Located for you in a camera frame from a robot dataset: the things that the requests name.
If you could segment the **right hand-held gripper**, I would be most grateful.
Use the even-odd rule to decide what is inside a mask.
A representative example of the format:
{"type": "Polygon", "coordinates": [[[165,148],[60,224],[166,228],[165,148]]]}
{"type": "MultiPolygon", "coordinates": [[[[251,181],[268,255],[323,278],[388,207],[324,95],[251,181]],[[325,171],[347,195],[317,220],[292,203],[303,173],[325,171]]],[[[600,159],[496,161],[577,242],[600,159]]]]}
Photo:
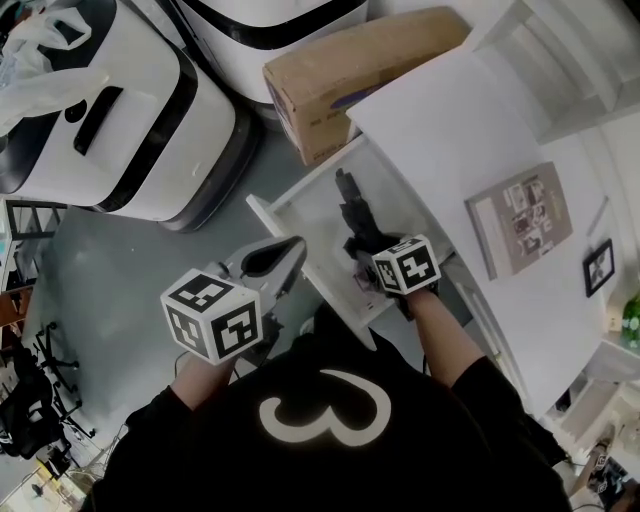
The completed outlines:
{"type": "Polygon", "coordinates": [[[415,235],[372,257],[382,292],[391,297],[403,316],[413,320],[406,297],[426,288],[438,293],[441,271],[429,239],[415,235]]]}

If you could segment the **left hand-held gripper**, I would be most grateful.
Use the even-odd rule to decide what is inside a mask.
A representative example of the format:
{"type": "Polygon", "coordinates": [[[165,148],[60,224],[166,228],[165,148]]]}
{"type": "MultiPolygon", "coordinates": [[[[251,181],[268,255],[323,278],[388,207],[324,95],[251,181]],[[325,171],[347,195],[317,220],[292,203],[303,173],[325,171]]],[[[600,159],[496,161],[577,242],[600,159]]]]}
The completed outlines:
{"type": "Polygon", "coordinates": [[[187,271],[160,297],[174,341],[212,365],[236,356],[256,365],[279,338],[273,310],[306,257],[302,237],[270,237],[187,271]]]}

